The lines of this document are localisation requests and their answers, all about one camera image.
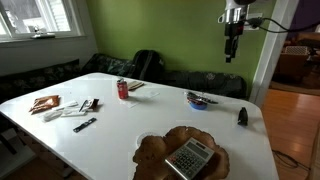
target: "white wall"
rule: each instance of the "white wall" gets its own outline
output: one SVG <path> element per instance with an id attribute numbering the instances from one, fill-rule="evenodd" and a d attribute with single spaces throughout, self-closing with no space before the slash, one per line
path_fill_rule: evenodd
<path id="1" fill-rule="evenodd" d="M 298 3 L 299 0 L 277 0 L 271 18 L 290 28 Z M 274 23 L 268 29 L 281 31 Z M 287 33 L 267 33 L 250 95 L 250 102 L 259 107 L 265 100 L 286 37 Z"/>
<path id="2" fill-rule="evenodd" d="M 80 59 L 84 65 L 98 52 L 85 0 L 77 0 L 83 37 L 0 43 L 0 76 Z"/>

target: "calculator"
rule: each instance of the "calculator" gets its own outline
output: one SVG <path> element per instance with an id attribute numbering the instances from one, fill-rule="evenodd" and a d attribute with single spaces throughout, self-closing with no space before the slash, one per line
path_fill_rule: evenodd
<path id="1" fill-rule="evenodd" d="M 191 180 L 207 164 L 214 151 L 194 138 L 165 159 L 167 163 L 184 180 Z"/>

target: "window sill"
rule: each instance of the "window sill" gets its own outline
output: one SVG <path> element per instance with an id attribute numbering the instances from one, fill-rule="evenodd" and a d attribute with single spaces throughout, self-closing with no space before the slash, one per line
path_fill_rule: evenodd
<path id="1" fill-rule="evenodd" d="M 0 41 L 0 48 L 10 48 L 10 47 L 21 47 L 21 46 L 30 46 L 30 45 L 39 45 L 39 44 L 48 44 L 48 43 L 59 43 L 65 41 L 74 41 L 74 40 L 85 40 L 87 36 L 65 36 L 65 37 L 55 37 L 48 39 L 15 39 L 15 40 L 3 40 Z"/>

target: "coke can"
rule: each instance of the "coke can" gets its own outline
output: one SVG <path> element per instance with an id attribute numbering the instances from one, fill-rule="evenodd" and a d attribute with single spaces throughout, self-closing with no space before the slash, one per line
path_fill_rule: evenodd
<path id="1" fill-rule="evenodd" d="M 117 81 L 117 87 L 118 87 L 119 98 L 127 99 L 129 97 L 127 82 L 123 78 L 121 78 L 120 80 Z"/>

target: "white table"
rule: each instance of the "white table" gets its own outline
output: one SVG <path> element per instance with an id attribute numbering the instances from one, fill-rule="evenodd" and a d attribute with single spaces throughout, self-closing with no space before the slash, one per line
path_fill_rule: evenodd
<path id="1" fill-rule="evenodd" d="M 146 83 L 130 96 L 142 100 L 129 108 L 118 98 L 117 77 L 93 73 L 0 105 L 0 111 L 13 123 L 43 143 L 58 157 L 89 179 L 132 179 L 136 164 L 132 157 L 137 138 L 145 132 L 165 135 L 176 126 L 193 126 L 210 133 L 230 157 L 227 179 L 278 179 L 272 151 L 260 109 L 246 101 L 208 95 L 220 102 L 205 111 L 192 109 L 185 90 Z M 149 92 L 160 93 L 149 99 Z M 61 103 L 76 100 L 79 104 L 98 98 L 98 112 L 86 116 L 58 118 L 42 122 L 30 115 L 35 98 L 58 94 Z M 249 125 L 237 125 L 241 107 L 246 107 Z M 97 121 L 79 133 L 72 130 L 96 117 Z"/>

